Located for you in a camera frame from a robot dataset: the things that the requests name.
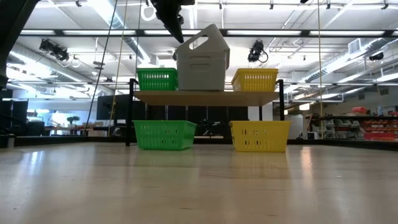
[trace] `storage shelf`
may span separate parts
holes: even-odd
[[[398,116],[327,116],[322,118],[312,118],[312,120],[342,119],[342,120],[398,120]]]
[[[263,106],[278,92],[245,91],[135,91],[134,96],[154,106]]]

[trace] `ceiling light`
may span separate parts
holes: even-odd
[[[300,109],[300,111],[307,111],[307,110],[310,109],[310,104],[309,104],[309,103],[306,103],[306,104],[304,104],[304,105],[300,105],[300,106],[299,106],[299,109]]]
[[[379,86],[398,86],[398,83],[380,83]]]
[[[349,82],[349,81],[352,81],[352,80],[354,80],[354,79],[356,79],[356,78],[358,78],[358,77],[360,77],[360,76],[361,76],[361,75],[359,75],[359,74],[357,74],[357,75],[352,75],[352,76],[349,76],[349,77],[347,77],[347,78],[344,78],[344,79],[338,81],[338,83]]]
[[[333,98],[335,96],[338,96],[338,93],[330,93],[330,94],[322,95],[322,99],[329,99],[329,98]]]
[[[371,36],[380,36],[384,34],[384,31],[381,30],[369,30],[369,31],[360,31],[360,30],[339,30],[339,31],[321,31],[321,35],[352,35],[352,36],[360,36],[360,35],[371,35]],[[311,31],[310,35],[319,35],[318,31]]]
[[[22,30],[21,35],[55,35],[54,30]]]
[[[65,35],[107,35],[108,30],[64,30]],[[125,30],[124,35],[135,35],[134,30]],[[123,30],[111,30],[110,35],[123,35]]]
[[[47,109],[37,109],[36,112],[37,112],[37,113],[49,113],[50,110],[47,110]]]
[[[355,93],[355,92],[357,92],[357,91],[359,91],[359,90],[362,90],[362,89],[364,89],[364,88],[356,88],[356,89],[353,89],[353,90],[350,90],[350,91],[345,92],[345,94]]]
[[[171,35],[168,30],[144,30],[145,35]]]
[[[377,80],[374,80],[375,83],[379,83],[379,82],[386,82],[389,80],[394,80],[398,78],[398,73],[394,73],[391,75],[384,75],[383,77],[378,78]]]
[[[300,35],[299,30],[229,30],[227,35]]]
[[[337,83],[338,86],[373,86],[371,83]]]
[[[183,35],[195,35],[198,34],[200,30],[183,30],[182,34]]]

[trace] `plastic basket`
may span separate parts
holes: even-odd
[[[235,150],[285,152],[291,121],[231,121]]]
[[[232,79],[234,91],[275,91],[278,69],[240,68]]]
[[[178,87],[175,68],[138,68],[140,90],[176,90]]]
[[[196,124],[189,121],[135,121],[140,149],[183,150],[191,147]]]

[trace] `cable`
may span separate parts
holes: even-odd
[[[109,37],[111,36],[112,24],[113,24],[113,20],[114,20],[114,15],[115,15],[115,13],[116,13],[116,7],[117,7],[117,5],[118,5],[118,1],[119,1],[119,0],[116,0],[115,3],[114,3],[113,15],[112,15],[111,22],[109,23],[108,36],[106,37],[106,43],[105,43],[105,47],[104,47],[104,53],[103,53],[103,55],[102,55],[101,68],[100,68],[99,73],[98,73],[97,82],[95,83],[95,89],[94,89],[94,93],[93,93],[93,99],[91,100],[90,110],[89,110],[89,112],[88,112],[88,117],[87,117],[87,122],[86,122],[86,126],[85,126],[85,131],[84,131],[84,133],[86,133],[86,131],[87,131],[88,122],[89,122],[90,116],[91,116],[91,110],[93,109],[93,103],[94,103],[94,99],[95,99],[95,93],[97,92],[98,83],[100,82],[100,77],[101,77],[101,73],[102,73],[103,66],[104,66],[105,53],[106,53],[106,49],[107,49],[107,47],[108,47]]]
[[[318,0],[318,39],[319,39],[319,51],[318,51],[318,55],[319,55],[319,71],[322,71],[322,57],[321,57],[321,14],[320,14],[320,3]],[[319,81],[321,83],[320,85],[320,92],[321,92],[321,117],[323,116],[323,99],[322,99],[322,75],[320,75],[319,77]],[[321,122],[321,139],[323,139],[323,122]]]
[[[124,21],[123,21],[123,31],[122,31],[122,39],[120,41],[120,53],[119,53],[119,61],[118,61],[118,70],[116,72],[116,85],[114,87],[114,95],[113,95],[113,102],[112,102],[112,109],[111,109],[111,116],[109,117],[109,126],[108,126],[108,137],[111,135],[111,120],[112,116],[114,113],[114,103],[116,101],[116,91],[118,90],[118,80],[119,80],[119,69],[120,69],[120,63],[121,63],[121,57],[122,57],[122,50],[123,50],[123,37],[124,37],[124,30],[126,28],[126,18],[127,18],[127,1],[126,1],[126,7],[124,10]]]
[[[142,7],[142,4],[141,4],[140,7],[141,7],[141,9],[140,9],[141,17],[142,17],[142,19],[143,19],[144,21],[149,22],[149,21],[151,21],[151,20],[153,20],[153,19],[156,18],[156,9],[155,9],[155,7],[153,7],[153,6],[146,6],[146,5],[145,5],[145,7]],[[145,16],[145,9],[151,9],[151,8],[152,8],[152,15],[149,16],[149,17]]]
[[[267,54],[267,52],[264,51],[264,49],[262,50],[262,53],[264,53],[264,54],[267,56],[267,60],[265,60],[265,61],[262,62],[262,61],[260,60],[260,58],[259,58],[259,62],[261,62],[261,63],[267,63],[267,62],[268,62],[268,59],[269,59],[268,54]]]

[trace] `black equipment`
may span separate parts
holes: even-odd
[[[60,47],[59,45],[55,45],[49,40],[42,40],[39,49],[44,53],[50,53],[51,56],[54,56],[61,62],[66,62],[69,60],[68,49]]]
[[[226,136],[229,127],[221,121],[208,121],[203,119],[197,127],[197,135]]]
[[[180,43],[184,42],[181,25],[184,18],[179,14],[181,6],[191,6],[195,0],[150,0],[156,8],[156,17]]]
[[[260,60],[262,55],[267,56],[265,61]],[[256,40],[256,42],[253,44],[253,47],[250,49],[248,60],[249,62],[259,61],[261,63],[266,63],[268,61],[268,54],[264,51],[264,44],[262,43],[262,40]]]
[[[383,58],[384,58],[384,54],[383,54],[383,52],[380,52],[376,55],[370,56],[369,60],[371,60],[373,62],[375,60],[382,60]]]

